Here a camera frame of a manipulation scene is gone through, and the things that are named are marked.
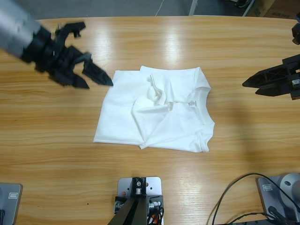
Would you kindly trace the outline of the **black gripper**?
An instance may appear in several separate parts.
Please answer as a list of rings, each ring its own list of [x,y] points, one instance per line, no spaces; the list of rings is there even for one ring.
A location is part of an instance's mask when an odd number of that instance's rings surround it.
[[[67,23],[56,30],[55,38],[51,33],[41,27],[27,48],[23,50],[21,60],[35,62],[35,69],[47,72],[49,78],[62,86],[89,89],[86,81],[73,72],[75,64],[83,62],[82,73],[93,82],[105,86],[113,86],[109,75],[93,63],[91,53],[82,53],[73,46],[66,47],[65,41],[70,33],[75,38],[80,37],[80,31],[85,28],[84,22]]]
[[[292,27],[292,42],[300,45],[300,14],[295,16],[297,23]],[[282,60],[288,66],[279,65],[261,70],[248,78],[243,87],[257,88],[257,95],[275,97],[291,94],[292,100],[300,98],[300,55]]]

